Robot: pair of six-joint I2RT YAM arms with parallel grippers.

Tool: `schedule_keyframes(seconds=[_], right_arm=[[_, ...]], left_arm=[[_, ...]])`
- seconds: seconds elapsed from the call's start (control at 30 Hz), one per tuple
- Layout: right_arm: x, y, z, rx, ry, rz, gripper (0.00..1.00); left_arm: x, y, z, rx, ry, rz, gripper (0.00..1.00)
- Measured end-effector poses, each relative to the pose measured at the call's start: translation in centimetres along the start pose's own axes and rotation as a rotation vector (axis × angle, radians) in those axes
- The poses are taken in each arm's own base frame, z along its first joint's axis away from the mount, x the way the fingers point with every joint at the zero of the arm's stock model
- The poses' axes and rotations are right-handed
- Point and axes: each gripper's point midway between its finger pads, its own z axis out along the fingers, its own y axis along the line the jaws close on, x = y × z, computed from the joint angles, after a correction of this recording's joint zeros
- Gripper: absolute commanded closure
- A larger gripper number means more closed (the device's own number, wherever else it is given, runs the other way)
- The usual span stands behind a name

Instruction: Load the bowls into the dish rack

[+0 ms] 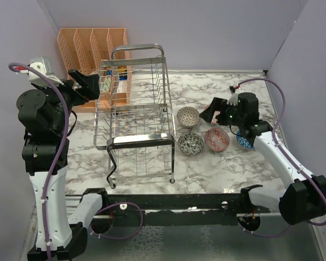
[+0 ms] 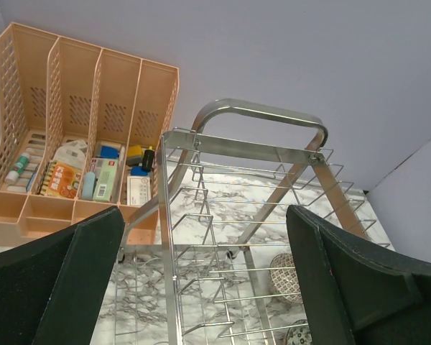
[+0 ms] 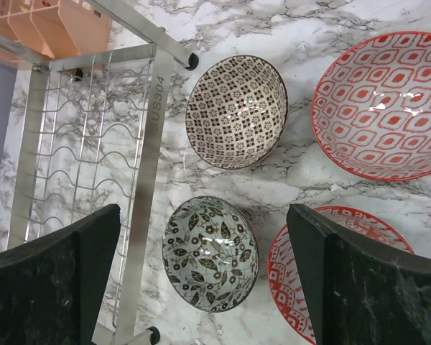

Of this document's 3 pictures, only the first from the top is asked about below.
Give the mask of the brown floral patterned bowl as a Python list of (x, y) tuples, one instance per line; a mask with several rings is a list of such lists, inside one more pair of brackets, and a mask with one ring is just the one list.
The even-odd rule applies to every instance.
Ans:
[(177, 120), (185, 128), (192, 128), (199, 123), (199, 112), (193, 107), (182, 107), (177, 111)]

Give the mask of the red geometric patterned bowl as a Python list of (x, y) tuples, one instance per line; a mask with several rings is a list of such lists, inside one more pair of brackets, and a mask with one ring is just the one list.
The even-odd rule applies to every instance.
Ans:
[(230, 137), (221, 128), (211, 128), (204, 134), (204, 142), (214, 152), (226, 150), (230, 144)]

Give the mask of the black leaf patterned bowl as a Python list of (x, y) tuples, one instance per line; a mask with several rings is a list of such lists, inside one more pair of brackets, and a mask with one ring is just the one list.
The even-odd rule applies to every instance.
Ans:
[(186, 132), (179, 137), (178, 147), (185, 155), (197, 155), (204, 147), (204, 140), (195, 132)]

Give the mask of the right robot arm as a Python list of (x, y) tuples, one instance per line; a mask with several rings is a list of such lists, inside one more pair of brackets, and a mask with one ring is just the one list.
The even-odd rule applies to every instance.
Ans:
[(326, 214), (326, 178), (306, 169), (282, 145), (273, 127), (259, 118), (255, 94), (233, 94), (230, 101), (215, 97), (199, 116), (208, 123), (238, 127), (241, 136), (264, 156), (284, 184), (285, 191), (262, 185), (242, 189), (244, 196), (239, 198), (239, 207), (243, 212), (265, 207), (280, 213), (290, 225)]

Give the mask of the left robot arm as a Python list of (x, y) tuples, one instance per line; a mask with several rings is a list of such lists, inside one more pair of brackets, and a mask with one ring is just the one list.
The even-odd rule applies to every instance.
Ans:
[(65, 180), (69, 147), (68, 120), (73, 107), (99, 98), (99, 76), (69, 71), (70, 79), (35, 84), (16, 102), (24, 125), (22, 158), (33, 186), (37, 213), (37, 238), (28, 260), (72, 260), (85, 252), (87, 229), (95, 214), (108, 211), (103, 188), (87, 189), (76, 210), (67, 215)]

